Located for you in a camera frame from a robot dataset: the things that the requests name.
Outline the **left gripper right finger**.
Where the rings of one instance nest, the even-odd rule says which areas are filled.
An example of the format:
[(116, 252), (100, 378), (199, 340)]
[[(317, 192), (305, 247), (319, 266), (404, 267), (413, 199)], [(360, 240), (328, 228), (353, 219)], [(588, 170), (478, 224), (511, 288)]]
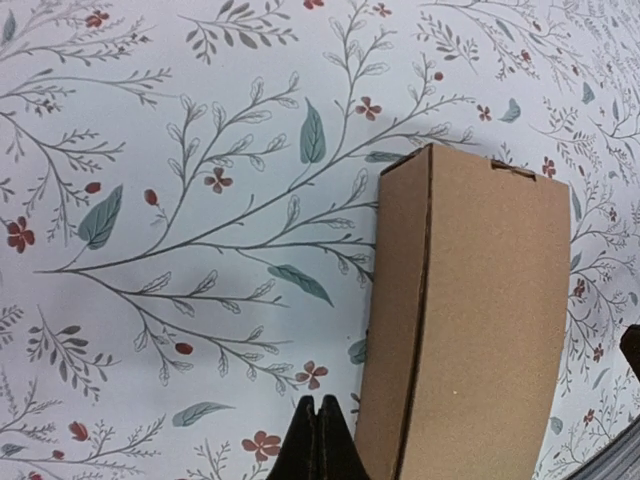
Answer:
[(334, 395), (323, 397), (318, 422), (319, 479), (370, 480)]

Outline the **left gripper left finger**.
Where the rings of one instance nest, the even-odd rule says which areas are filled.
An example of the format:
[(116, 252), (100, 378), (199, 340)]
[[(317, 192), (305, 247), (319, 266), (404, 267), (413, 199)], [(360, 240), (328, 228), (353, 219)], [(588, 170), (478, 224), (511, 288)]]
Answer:
[(314, 398), (302, 396), (267, 480), (313, 480), (317, 467), (318, 417)]

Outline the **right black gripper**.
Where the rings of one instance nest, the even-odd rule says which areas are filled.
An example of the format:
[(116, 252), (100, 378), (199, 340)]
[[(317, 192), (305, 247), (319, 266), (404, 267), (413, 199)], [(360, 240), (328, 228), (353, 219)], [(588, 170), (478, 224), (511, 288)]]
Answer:
[(619, 347), (629, 368), (640, 380), (640, 325), (630, 325), (620, 338)]

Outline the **brown cardboard box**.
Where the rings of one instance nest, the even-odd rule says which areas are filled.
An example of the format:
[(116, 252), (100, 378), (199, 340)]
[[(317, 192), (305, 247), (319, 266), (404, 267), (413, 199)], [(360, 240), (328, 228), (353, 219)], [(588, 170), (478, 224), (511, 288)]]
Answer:
[(355, 443), (373, 479), (529, 479), (569, 290), (561, 182), (431, 144), (385, 168)]

